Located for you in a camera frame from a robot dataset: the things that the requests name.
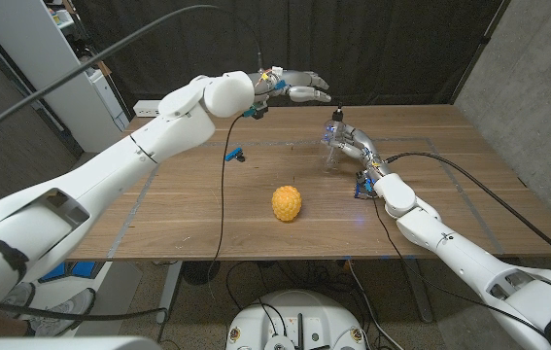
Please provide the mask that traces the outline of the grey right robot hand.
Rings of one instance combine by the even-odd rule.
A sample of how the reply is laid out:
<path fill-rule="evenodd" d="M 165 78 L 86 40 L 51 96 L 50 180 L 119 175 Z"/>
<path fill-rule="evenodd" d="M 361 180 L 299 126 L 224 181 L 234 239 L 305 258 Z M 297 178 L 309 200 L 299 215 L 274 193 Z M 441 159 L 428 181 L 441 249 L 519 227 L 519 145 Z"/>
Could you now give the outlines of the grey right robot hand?
<path fill-rule="evenodd" d="M 371 139 L 359 128 L 344 122 L 327 121 L 324 126 L 321 144 L 325 153 L 322 155 L 325 170 L 337 168 L 342 156 L 358 160 L 368 171 L 373 180 L 391 173 Z"/>

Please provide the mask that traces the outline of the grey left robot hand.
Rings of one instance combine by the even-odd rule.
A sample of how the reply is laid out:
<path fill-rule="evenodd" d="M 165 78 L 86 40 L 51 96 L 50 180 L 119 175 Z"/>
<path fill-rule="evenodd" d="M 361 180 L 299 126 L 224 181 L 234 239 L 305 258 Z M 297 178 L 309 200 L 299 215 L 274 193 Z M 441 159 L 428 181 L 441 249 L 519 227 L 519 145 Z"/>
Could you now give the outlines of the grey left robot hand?
<path fill-rule="evenodd" d="M 328 83 L 315 72 L 285 70 L 283 81 L 286 83 L 284 94 L 291 101 L 331 101 L 331 96 L 326 93 L 326 90 L 329 88 Z"/>

